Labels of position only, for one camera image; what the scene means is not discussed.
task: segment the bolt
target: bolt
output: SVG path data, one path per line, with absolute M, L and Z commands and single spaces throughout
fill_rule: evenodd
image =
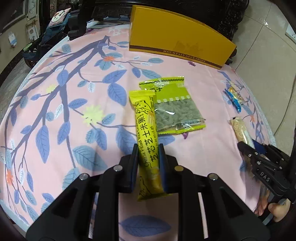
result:
M 123 169 L 123 167 L 121 165 L 116 165 L 113 167 L 113 170 L 116 172 L 120 172 Z
M 184 170 L 184 167 L 182 166 L 175 166 L 175 171 L 182 172 Z
M 88 175 L 87 173 L 82 173 L 82 174 L 79 176 L 79 179 L 80 179 L 81 181 L 83 181 L 83 180 L 88 179 L 88 177 L 89 177 L 89 175 Z
M 215 181 L 215 180 L 218 179 L 218 176 L 217 176 L 217 174 L 215 174 L 215 173 L 211 173 L 211 174 L 209 174 L 209 178 L 210 178 L 211 180 Z

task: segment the yellow shoe box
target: yellow shoe box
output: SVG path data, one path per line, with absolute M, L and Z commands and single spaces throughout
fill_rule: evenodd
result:
M 168 55 L 221 69 L 235 48 L 222 34 L 193 18 L 133 5 L 130 51 Z

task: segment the yellow flower print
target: yellow flower print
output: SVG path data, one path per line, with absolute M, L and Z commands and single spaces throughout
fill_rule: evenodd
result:
M 57 87 L 57 86 L 54 85 L 54 84 L 48 86 L 47 89 L 46 89 L 46 94 L 49 94 L 49 93 L 51 93 L 52 91 L 54 91 L 54 89 L 55 89 L 56 87 Z
M 100 110 L 100 106 L 91 105 L 86 108 L 86 111 L 83 113 L 82 118 L 85 118 L 84 123 L 95 124 L 100 122 L 104 117 L 103 111 Z

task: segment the floral tablecloth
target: floral tablecloth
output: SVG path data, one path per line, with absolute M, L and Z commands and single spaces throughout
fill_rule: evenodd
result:
M 15 223 L 26 231 L 80 173 L 101 174 L 130 154 L 136 134 L 128 91 L 171 76 L 185 77 L 207 127 L 159 136 L 159 143 L 193 173 L 217 173 L 254 210 L 259 186 L 245 173 L 229 124 L 240 116 L 252 138 L 274 144 L 252 93 L 229 66 L 129 52 L 128 25 L 121 25 L 64 39 L 12 100 L 0 125 L 0 204 Z M 247 101 L 240 114 L 223 92 L 229 86 Z M 177 195 L 137 202 L 138 191 L 119 196 L 120 240 L 177 240 Z

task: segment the baby stroller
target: baby stroller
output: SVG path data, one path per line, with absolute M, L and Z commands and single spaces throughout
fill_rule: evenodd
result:
M 31 69 L 53 46 L 67 36 L 70 30 L 67 25 L 69 16 L 70 13 L 67 14 L 64 21 L 60 24 L 54 26 L 49 24 L 38 39 L 24 47 L 22 56 L 25 63 Z

